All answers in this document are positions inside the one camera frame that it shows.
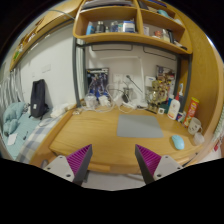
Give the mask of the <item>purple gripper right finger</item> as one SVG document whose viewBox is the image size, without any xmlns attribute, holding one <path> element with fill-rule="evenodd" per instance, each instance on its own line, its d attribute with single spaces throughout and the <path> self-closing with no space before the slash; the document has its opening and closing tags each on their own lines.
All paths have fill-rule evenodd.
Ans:
<svg viewBox="0 0 224 224">
<path fill-rule="evenodd" d="M 160 156 L 138 144 L 135 145 L 135 156 L 146 184 L 182 169 L 182 166 L 172 157 L 168 155 Z"/>
</svg>

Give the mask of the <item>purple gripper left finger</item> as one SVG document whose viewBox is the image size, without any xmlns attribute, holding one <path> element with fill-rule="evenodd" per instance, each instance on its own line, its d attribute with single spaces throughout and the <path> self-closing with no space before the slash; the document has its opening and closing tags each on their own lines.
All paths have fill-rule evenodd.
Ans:
<svg viewBox="0 0 224 224">
<path fill-rule="evenodd" d="M 68 156 L 59 155 L 44 170 L 81 186 L 91 157 L 92 145 L 87 145 Z"/>
</svg>

